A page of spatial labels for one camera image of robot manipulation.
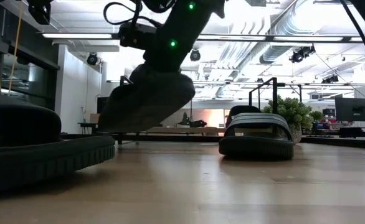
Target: track light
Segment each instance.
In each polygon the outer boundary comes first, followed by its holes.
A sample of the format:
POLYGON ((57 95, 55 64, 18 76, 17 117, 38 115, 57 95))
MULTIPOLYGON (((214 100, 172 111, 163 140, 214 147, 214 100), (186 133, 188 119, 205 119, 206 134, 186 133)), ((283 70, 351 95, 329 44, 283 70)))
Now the track light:
POLYGON ((49 25, 52 0, 27 0, 29 13, 40 25, 49 25))
POLYGON ((333 83, 339 82, 339 78, 338 78, 338 76, 337 76, 337 75, 333 75, 333 76, 331 77, 331 82, 333 82, 333 83))
POLYGON ((302 62, 304 59, 315 53, 314 45, 311 47, 301 47, 300 50, 294 50, 293 55, 289 58, 292 63, 302 62))
POLYGON ((87 63, 89 65, 98 65, 100 63, 100 59, 97 57, 97 53, 92 52, 87 58, 87 63))
POLYGON ((201 59, 201 53, 199 53, 198 49, 193 49, 189 58, 191 61, 197 62, 201 59))

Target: rope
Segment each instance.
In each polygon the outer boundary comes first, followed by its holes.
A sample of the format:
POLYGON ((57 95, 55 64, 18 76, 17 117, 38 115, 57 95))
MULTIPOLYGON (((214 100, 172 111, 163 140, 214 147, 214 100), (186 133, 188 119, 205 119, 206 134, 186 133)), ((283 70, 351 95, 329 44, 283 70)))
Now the rope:
POLYGON ((21 31, 21 22, 22 22, 22 12, 23 12, 22 7, 23 7, 23 1, 21 1, 20 5, 19 5, 19 22, 18 22, 18 30, 16 31, 16 41, 15 41, 15 51, 14 51, 14 63, 12 64, 11 76, 9 77, 8 96, 11 95, 12 77, 14 76, 14 71, 15 71, 16 52, 18 50, 19 33, 21 31))

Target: wall-mounted light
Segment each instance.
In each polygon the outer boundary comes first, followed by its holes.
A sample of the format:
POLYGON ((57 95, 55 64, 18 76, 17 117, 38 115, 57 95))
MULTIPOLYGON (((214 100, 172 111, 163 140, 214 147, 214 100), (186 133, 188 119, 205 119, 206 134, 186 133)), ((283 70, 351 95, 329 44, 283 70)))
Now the wall-mounted light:
POLYGON ((68 34, 68 33, 47 33, 42 34, 43 37, 49 38, 49 39, 112 39, 111 34, 68 34))
POLYGON ((288 36, 288 37, 274 37, 273 40, 277 41, 305 41, 305 42, 339 42, 343 40, 343 37, 322 37, 322 36, 315 36, 315 37, 295 37, 295 36, 288 36))

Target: green plant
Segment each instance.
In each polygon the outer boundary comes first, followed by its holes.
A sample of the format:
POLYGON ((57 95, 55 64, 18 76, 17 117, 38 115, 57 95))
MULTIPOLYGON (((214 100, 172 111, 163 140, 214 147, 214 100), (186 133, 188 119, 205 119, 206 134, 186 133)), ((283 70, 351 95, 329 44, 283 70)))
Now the green plant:
POLYGON ((309 115, 312 116, 315 121, 321 121, 324 117, 319 111, 312 111, 309 115))
MULTIPOLYGON (((313 118, 309 116, 311 107, 306 106, 304 103, 299 102, 296 98, 282 99, 278 95, 278 114, 283 116, 288 122, 291 128, 302 128, 310 129, 312 127, 313 118)), ((264 113, 272 113, 272 103, 270 100, 268 106, 263 109, 264 113)))

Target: green led light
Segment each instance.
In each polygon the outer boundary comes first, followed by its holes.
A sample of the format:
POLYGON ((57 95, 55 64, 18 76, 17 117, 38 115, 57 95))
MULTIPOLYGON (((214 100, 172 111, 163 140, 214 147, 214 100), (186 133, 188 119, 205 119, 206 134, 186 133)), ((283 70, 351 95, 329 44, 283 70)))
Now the green led light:
POLYGON ((189 3, 188 8, 189 10, 193 10, 195 8, 195 3, 194 2, 189 3))
POLYGON ((170 47, 175 47, 177 45, 177 42, 175 42, 174 40, 172 40, 170 42, 170 47))

